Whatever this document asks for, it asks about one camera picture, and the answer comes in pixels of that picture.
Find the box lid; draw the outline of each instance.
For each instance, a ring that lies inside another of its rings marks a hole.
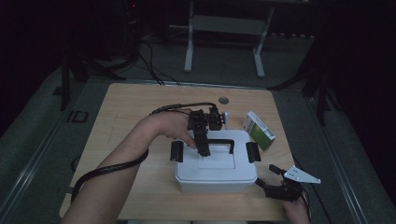
[[[184,144],[183,162],[176,164],[176,178],[181,183],[251,183],[257,178],[254,163],[249,163],[243,130],[208,131],[208,139],[234,140],[233,154],[228,144],[210,144],[210,156],[202,157],[196,149]]]

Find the green and white box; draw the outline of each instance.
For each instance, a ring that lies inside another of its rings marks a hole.
[[[276,136],[253,111],[247,113],[243,128],[262,150],[268,149],[276,139]]]

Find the white plastic container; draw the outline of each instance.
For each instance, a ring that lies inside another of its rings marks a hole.
[[[209,145],[210,156],[202,157],[196,149],[184,145],[183,162],[176,164],[176,180],[186,193],[236,193],[254,184],[257,170],[248,161],[246,143],[250,141],[243,130],[209,131],[208,139],[233,139],[230,145]]]

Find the light wood tabletop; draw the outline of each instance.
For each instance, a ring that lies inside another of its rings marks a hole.
[[[219,103],[227,97],[229,103]],[[273,95],[264,90],[214,87],[179,87],[145,84],[112,84],[93,125],[80,158],[71,187],[117,146],[143,117],[163,105],[210,102],[219,112],[230,112],[230,129],[241,130],[248,111],[255,114],[276,135],[271,147],[260,153],[256,161],[258,177],[267,184],[279,186],[281,176],[268,170],[269,164],[288,170],[294,165],[290,147],[282,127]],[[208,106],[202,108],[208,113]],[[175,179],[175,162],[170,161],[174,139],[160,136],[149,148],[148,158],[141,164],[134,186],[119,219],[151,220],[286,220],[278,200],[269,199],[256,185],[241,193],[182,193]],[[60,209],[62,217],[70,204],[66,194]]]

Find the white metal frame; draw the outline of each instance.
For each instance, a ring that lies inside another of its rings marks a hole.
[[[190,72],[192,68],[192,32],[194,30],[203,30],[245,35],[259,35],[261,37],[260,42],[259,45],[253,49],[253,57],[256,64],[257,76],[264,77],[264,69],[262,67],[261,57],[262,45],[264,44],[265,37],[267,36],[267,31],[274,15],[274,10],[274,7],[270,8],[266,21],[201,16],[194,14],[193,0],[190,0],[189,44],[187,46],[184,71]]]

